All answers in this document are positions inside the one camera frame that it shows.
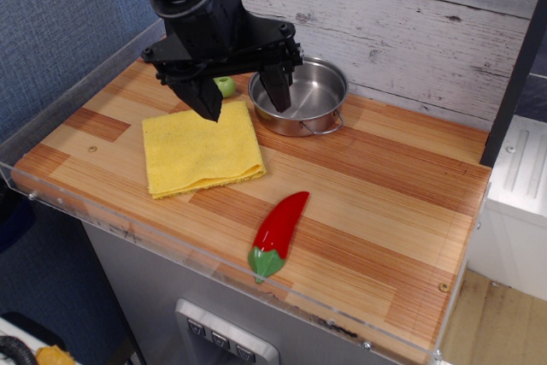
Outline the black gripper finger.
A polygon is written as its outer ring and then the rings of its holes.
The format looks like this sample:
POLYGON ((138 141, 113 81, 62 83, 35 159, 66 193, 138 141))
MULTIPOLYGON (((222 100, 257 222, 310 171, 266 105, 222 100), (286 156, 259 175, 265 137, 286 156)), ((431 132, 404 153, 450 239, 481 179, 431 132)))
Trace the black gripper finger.
POLYGON ((212 79, 175 82, 170 88, 180 100, 205 120, 219 120, 222 94, 212 79))
POLYGON ((267 64, 259 70, 262 86, 279 112, 291 107, 290 86, 293 72, 293 66, 286 67, 283 64, 267 64))

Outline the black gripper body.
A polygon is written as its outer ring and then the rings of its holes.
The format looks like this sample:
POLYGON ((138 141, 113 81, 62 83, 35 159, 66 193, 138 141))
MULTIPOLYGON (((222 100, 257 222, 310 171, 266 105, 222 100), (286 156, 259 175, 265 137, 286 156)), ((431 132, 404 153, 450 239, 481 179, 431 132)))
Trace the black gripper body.
POLYGON ((150 5, 166 37, 142 57, 164 84, 259 73, 267 64, 294 69, 303 64, 296 28, 251 14, 242 0, 150 0, 150 5))

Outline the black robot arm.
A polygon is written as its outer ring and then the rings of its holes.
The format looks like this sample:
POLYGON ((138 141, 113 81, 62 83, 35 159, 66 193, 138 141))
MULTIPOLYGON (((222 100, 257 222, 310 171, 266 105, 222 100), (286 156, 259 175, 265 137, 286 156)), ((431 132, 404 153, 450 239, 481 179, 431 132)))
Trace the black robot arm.
POLYGON ((291 106, 295 67, 303 62, 295 27, 262 18, 244 0, 150 0, 166 37, 147 47, 142 58, 156 77, 201 117, 217 121, 222 94, 215 79, 256 72, 274 107, 291 106))

